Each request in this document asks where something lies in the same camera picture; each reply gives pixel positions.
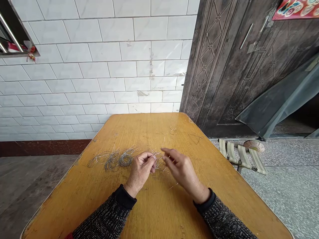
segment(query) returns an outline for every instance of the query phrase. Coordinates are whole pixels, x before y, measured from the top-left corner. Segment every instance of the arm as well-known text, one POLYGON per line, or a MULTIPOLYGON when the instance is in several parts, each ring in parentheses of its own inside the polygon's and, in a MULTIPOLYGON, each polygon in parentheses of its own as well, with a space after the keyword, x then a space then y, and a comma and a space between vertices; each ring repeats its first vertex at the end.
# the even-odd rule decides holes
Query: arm
POLYGON ((175 149, 162 149, 163 160, 175 180, 193 198, 194 205, 217 239, 257 238, 214 194, 198 179, 187 156, 175 149))
POLYGON ((126 219, 137 201, 135 198, 137 193, 142 189, 149 174, 155 172, 155 161, 156 157, 150 152, 134 157, 126 184, 121 184, 105 203, 65 239, 119 238, 126 219))

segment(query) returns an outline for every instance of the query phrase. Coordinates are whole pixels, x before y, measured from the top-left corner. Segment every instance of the floor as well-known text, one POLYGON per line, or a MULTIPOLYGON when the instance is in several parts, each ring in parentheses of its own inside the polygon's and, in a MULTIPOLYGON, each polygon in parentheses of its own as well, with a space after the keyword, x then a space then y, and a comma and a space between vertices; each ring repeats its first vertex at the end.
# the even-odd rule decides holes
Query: floor
MULTIPOLYGON (((265 148, 261 158, 267 176, 243 169, 243 177, 296 239, 319 238, 319 140, 272 139, 265 148)), ((1 238, 20 237, 77 157, 0 158, 1 238)))

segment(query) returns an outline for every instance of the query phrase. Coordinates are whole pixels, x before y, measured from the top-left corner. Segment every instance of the red banner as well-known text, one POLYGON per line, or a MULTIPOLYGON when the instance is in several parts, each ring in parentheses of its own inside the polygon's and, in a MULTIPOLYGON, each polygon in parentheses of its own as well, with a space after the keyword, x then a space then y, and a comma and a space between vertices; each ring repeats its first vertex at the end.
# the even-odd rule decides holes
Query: red banner
POLYGON ((319 18, 319 0, 283 0, 273 20, 319 18))

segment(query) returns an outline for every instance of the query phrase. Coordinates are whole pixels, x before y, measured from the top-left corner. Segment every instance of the wall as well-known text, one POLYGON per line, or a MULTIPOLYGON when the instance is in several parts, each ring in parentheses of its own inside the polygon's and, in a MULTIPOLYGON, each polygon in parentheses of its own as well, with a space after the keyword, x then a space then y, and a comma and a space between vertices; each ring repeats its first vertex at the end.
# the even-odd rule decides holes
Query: wall
POLYGON ((199 0, 12 0, 36 63, 0 59, 0 141, 92 139, 178 112, 199 0))

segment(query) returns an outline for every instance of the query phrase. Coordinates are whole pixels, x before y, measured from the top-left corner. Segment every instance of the sleeve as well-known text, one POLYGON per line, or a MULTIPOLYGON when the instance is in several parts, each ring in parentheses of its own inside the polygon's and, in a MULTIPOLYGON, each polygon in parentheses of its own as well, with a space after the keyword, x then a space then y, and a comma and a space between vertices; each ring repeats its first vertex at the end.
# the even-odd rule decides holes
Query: sleeve
POLYGON ((257 239, 210 188, 209 190, 211 192, 210 198, 203 204, 196 204, 194 202, 194 205, 213 235, 217 239, 257 239))
POLYGON ((119 238, 136 199, 120 187, 66 238, 119 238))

